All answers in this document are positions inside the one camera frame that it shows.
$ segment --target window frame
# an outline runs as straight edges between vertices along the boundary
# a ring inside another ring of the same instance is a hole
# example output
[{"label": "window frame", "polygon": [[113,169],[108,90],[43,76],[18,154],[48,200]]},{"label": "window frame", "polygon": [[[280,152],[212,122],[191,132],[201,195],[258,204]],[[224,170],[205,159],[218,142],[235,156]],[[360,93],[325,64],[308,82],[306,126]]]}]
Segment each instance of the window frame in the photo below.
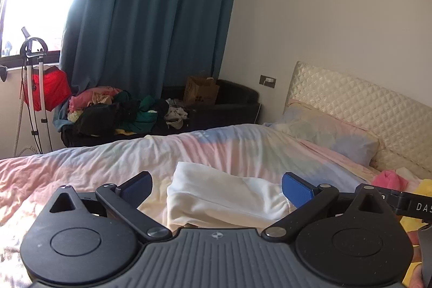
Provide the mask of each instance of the window frame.
[{"label": "window frame", "polygon": [[[0,0],[0,50],[3,45],[3,27],[4,27],[4,17],[7,9],[7,0]],[[46,57],[44,57],[45,64],[58,63],[60,60],[60,50],[48,51]],[[6,66],[8,69],[13,67],[21,67],[23,58],[20,55],[13,56],[1,56],[0,54],[0,65]]]}]

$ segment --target pastel pillow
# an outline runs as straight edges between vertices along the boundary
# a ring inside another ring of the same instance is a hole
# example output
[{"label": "pastel pillow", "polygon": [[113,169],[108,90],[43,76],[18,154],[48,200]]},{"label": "pastel pillow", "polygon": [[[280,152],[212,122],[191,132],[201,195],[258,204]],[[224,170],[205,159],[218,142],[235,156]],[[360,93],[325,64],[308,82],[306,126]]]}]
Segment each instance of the pastel pillow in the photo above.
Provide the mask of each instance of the pastel pillow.
[{"label": "pastel pillow", "polygon": [[373,133],[297,100],[291,100],[282,118],[270,127],[335,151],[365,167],[379,148],[379,139]]}]

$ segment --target headboard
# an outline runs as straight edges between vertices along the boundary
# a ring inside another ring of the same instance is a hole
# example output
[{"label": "headboard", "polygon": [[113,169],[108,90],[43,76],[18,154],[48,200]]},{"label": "headboard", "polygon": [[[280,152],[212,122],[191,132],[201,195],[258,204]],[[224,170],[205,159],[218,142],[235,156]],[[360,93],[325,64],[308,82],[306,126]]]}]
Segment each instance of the headboard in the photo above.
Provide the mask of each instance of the headboard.
[{"label": "headboard", "polygon": [[381,148],[371,166],[406,167],[432,178],[432,108],[357,77],[297,62],[286,105],[297,99],[372,131]]}]

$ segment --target curtain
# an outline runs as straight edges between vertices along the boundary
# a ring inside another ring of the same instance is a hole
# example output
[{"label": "curtain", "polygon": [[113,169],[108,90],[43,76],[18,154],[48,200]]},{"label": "curtain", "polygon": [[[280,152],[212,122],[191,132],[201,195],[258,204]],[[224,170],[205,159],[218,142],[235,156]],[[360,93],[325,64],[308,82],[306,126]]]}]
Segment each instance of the curtain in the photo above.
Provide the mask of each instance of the curtain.
[{"label": "curtain", "polygon": [[[233,0],[74,0],[60,68],[74,93],[108,85],[159,97],[219,74]],[[66,108],[57,113],[66,118]]]}]

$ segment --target gray ribbed cover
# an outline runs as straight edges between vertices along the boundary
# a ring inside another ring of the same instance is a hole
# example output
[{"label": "gray ribbed cover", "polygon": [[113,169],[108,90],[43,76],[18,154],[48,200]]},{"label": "gray ribbed cover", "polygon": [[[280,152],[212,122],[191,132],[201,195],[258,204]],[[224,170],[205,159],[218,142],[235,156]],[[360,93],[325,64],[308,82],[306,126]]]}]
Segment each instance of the gray ribbed cover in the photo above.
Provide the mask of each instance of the gray ribbed cover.
[{"label": "gray ribbed cover", "polygon": [[[301,266],[286,244],[254,229],[181,229],[147,246],[135,265],[103,288],[334,288]],[[392,288],[402,288],[394,284]]]}]

